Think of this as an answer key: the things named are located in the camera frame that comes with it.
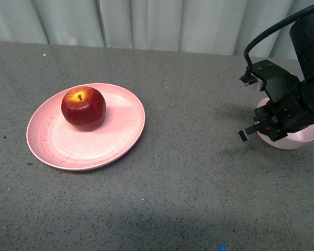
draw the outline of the speckled surface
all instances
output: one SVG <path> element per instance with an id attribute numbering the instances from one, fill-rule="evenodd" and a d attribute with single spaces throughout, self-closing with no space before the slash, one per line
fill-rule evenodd
<path id="1" fill-rule="evenodd" d="M 274 62 L 302 78 L 297 61 Z M 0 250 L 314 250 L 314 142 L 242 142 L 265 97 L 237 81 L 245 66 L 236 56 L 0 42 Z M 84 83 L 135 93 L 143 134 L 104 168 L 47 166 L 28 148 L 29 119 Z"/>

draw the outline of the red apple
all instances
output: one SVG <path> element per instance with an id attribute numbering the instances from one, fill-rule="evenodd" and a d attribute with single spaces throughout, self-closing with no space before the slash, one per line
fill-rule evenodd
<path id="1" fill-rule="evenodd" d="M 65 94 L 62 113 L 71 125 L 83 131 L 92 131 L 104 122 L 106 102 L 98 90 L 81 86 Z"/>

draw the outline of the blue light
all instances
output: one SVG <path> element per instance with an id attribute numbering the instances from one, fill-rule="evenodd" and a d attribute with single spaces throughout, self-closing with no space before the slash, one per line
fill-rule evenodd
<path id="1" fill-rule="evenodd" d="M 220 248 L 219 248 L 219 251 L 227 251 L 227 250 L 226 250 L 226 246 L 221 245 Z"/>

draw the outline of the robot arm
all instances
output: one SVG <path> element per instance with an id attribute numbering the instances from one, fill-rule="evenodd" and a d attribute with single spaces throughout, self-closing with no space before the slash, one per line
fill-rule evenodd
<path id="1" fill-rule="evenodd" d="M 294 21 L 290 36 L 305 77 L 302 82 L 269 60 L 252 64 L 249 58 L 250 50 L 257 43 Z M 288 132 L 297 132 L 314 124 L 314 5 L 260 34 L 247 46 L 244 58 L 248 67 L 240 80 L 246 86 L 257 83 L 259 91 L 265 91 L 270 100 L 255 109 L 253 119 L 257 124 L 239 132 L 243 141 L 256 131 L 277 141 L 286 137 Z"/>

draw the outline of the white curtain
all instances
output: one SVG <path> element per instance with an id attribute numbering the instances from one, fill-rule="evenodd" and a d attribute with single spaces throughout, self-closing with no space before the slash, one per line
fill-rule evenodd
<path id="1" fill-rule="evenodd" d="M 242 55 L 314 0 L 0 0 L 0 41 Z M 291 25 L 251 56 L 295 59 Z"/>

